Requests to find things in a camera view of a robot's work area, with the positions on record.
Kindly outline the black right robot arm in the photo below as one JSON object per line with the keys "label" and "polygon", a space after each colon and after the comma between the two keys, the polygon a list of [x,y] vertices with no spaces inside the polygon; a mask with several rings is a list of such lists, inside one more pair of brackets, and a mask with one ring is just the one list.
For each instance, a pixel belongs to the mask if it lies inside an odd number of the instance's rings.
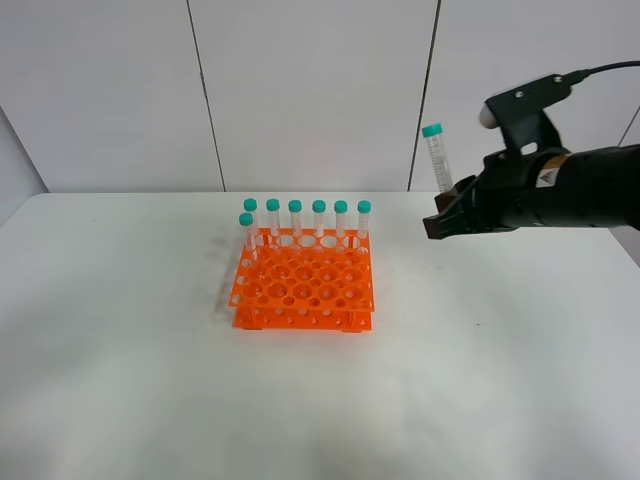
{"label": "black right robot arm", "polygon": [[436,197],[427,236],[511,232],[519,228],[639,228],[639,147],[524,156],[497,152],[484,169]]}

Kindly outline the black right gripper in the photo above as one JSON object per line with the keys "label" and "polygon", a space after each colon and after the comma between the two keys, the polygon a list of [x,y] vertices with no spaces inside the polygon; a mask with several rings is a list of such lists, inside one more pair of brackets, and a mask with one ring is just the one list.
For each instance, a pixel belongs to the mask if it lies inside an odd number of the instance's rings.
{"label": "black right gripper", "polygon": [[[506,150],[488,155],[477,179],[475,175],[463,178],[434,198],[438,212],[422,219],[427,237],[443,240],[544,226],[526,199],[535,189],[544,159],[543,153],[511,156]],[[468,215],[463,199],[458,197],[475,179]]]}

